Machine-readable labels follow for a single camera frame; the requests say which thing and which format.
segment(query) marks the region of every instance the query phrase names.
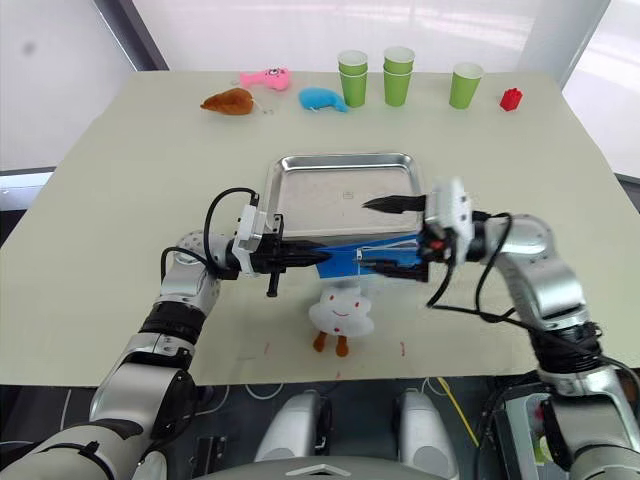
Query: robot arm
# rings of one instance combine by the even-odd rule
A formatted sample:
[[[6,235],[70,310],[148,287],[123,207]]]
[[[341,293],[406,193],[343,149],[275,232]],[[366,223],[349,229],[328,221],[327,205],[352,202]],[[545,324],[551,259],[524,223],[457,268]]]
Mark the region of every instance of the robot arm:
[[[446,288],[453,269],[466,261],[495,266],[529,331],[539,376],[553,392],[544,414],[556,463],[571,470],[575,480],[637,478],[638,423],[610,359],[602,355],[600,332],[590,320],[582,287],[557,255],[545,222],[530,215],[473,212],[457,179],[436,185],[428,197],[385,197],[364,206],[393,213],[425,212],[418,237],[419,264],[406,268],[369,260],[366,266],[378,273],[426,281],[430,262],[446,263]],[[439,289],[428,305],[434,306],[443,291]],[[480,314],[479,290],[472,313]]]
[[[274,221],[275,232],[264,232],[264,215],[247,207],[235,237],[210,234],[214,264],[197,259],[208,256],[202,231],[165,250],[163,258],[178,252],[173,265],[140,331],[96,391],[89,422],[45,440],[6,468],[3,480],[129,479],[146,453],[184,431],[196,405],[188,368],[221,280],[236,279],[240,272],[270,274],[267,294],[275,296],[278,276],[288,267],[328,258],[316,251],[318,244],[282,240],[282,216]]]

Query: silver tray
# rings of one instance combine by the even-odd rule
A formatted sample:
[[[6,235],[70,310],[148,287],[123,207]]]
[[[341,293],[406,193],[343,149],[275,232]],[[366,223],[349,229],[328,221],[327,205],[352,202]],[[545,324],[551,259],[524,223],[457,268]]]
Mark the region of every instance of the silver tray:
[[[262,208],[284,215],[285,238],[384,238],[415,232],[420,215],[390,215],[361,205],[386,195],[421,195],[416,162],[402,153],[285,157],[271,168]]]

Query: blue plush toy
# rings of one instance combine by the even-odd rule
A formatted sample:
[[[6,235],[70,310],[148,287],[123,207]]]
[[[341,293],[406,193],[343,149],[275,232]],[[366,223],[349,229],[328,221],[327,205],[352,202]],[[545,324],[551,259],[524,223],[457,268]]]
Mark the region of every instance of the blue plush toy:
[[[316,110],[323,107],[333,107],[339,112],[346,112],[347,106],[342,97],[327,88],[305,88],[298,94],[302,108]]]

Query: table surface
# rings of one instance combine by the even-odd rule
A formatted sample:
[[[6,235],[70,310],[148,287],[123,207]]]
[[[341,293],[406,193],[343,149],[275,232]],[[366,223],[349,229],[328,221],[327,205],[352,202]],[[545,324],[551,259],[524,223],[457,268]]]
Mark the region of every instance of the table surface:
[[[542,74],[489,74],[473,105],[448,106],[449,76],[416,74],[402,108],[383,101],[369,76],[365,106],[341,114],[302,110],[307,86],[340,90],[336,74],[296,73],[292,88],[260,87],[262,109],[227,117],[201,101],[230,88],[233,73],[135,74],[69,152],[0,250],[0,383],[96,385],[149,312],[159,255],[201,228],[222,189],[263,191],[269,168],[292,154],[403,152],[424,185],[460,176],[477,209],[530,213],[554,229],[575,269],[610,356],[640,366],[640,217],[557,86]],[[520,108],[498,106],[524,92]],[[244,199],[216,212],[233,232]],[[222,286],[191,372],[200,384],[521,373],[535,365],[526,334],[462,314],[430,311],[433,283],[363,278],[373,334],[318,354],[307,309],[323,282],[291,270],[276,299],[268,279]],[[481,268],[460,268],[443,302],[469,306]],[[510,306],[499,275],[487,283],[490,311]]]

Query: cloud plush toy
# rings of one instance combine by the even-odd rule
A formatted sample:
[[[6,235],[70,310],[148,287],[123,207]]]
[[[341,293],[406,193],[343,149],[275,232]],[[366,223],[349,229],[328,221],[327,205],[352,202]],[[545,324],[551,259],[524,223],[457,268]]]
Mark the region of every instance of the cloud plush toy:
[[[346,357],[349,354],[348,338],[373,332],[373,321],[367,316],[370,310],[371,301],[362,296],[360,287],[325,288],[320,301],[309,309],[311,322],[320,330],[313,348],[322,352],[327,335],[333,335],[338,337],[336,354]]]

